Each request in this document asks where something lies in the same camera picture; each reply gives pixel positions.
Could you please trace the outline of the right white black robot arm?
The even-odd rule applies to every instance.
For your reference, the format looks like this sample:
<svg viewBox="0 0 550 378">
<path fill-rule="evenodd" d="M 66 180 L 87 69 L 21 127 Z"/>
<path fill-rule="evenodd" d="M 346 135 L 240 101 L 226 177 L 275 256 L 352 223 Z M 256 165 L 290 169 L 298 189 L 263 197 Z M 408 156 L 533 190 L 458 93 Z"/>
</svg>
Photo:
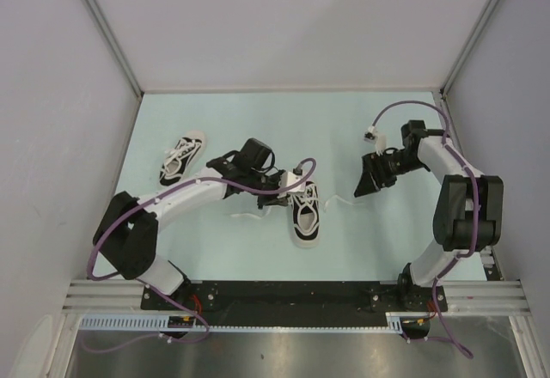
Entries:
<svg viewBox="0 0 550 378">
<path fill-rule="evenodd" d="M 402 146 L 389 148 L 374 126 L 365 133 L 374 152 L 363 155 L 354 197 L 393 186 L 398 177 L 424 169 L 440 184 L 432 220 L 433 240 L 407 264 L 390 291 L 406 311 L 421 311 L 437 298 L 437 284 L 461 259 L 498 243 L 502 228 L 504 182 L 474 168 L 458 153 L 448 132 L 410 120 L 400 129 Z"/>
</svg>

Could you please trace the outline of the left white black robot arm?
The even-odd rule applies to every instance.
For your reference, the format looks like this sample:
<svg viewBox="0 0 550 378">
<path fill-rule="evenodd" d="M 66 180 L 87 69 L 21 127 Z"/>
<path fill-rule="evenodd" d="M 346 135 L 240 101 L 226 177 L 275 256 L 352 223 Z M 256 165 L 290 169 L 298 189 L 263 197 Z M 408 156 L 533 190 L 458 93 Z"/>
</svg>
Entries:
<svg viewBox="0 0 550 378">
<path fill-rule="evenodd" d="M 95 263 L 90 262 L 89 278 L 137 280 L 159 292 L 170 308 L 184 307 L 190 298 L 188 278 L 158 254 L 159 234 L 183 214 L 234 194 L 248 192 L 261 203 L 280 197 L 284 173 L 268 173 L 270 168 L 264 164 L 271 158 L 268 146 L 250 138 L 241 149 L 208 161 L 194 176 L 161 191 L 142 197 L 117 193 L 96 230 L 91 257 L 106 259 L 113 272 L 95 275 Z"/>
</svg>

